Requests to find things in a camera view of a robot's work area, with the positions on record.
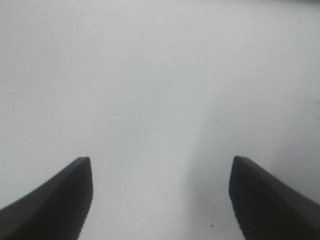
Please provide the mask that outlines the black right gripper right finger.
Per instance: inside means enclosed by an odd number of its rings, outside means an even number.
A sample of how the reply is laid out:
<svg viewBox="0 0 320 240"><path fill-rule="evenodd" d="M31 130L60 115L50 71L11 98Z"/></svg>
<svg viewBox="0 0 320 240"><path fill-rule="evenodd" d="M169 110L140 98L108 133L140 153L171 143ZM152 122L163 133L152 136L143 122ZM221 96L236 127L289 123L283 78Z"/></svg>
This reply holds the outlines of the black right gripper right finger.
<svg viewBox="0 0 320 240"><path fill-rule="evenodd" d="M233 158L228 192L246 240L320 238L320 205L251 159Z"/></svg>

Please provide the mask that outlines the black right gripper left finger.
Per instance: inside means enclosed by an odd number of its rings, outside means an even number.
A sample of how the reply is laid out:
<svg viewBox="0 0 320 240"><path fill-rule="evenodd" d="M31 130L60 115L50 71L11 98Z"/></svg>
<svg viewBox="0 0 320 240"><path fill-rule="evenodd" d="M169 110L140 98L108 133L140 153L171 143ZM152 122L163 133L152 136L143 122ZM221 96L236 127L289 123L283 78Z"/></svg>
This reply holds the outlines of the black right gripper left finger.
<svg viewBox="0 0 320 240"><path fill-rule="evenodd" d="M93 199L89 157L79 157L0 210L2 240L77 240Z"/></svg>

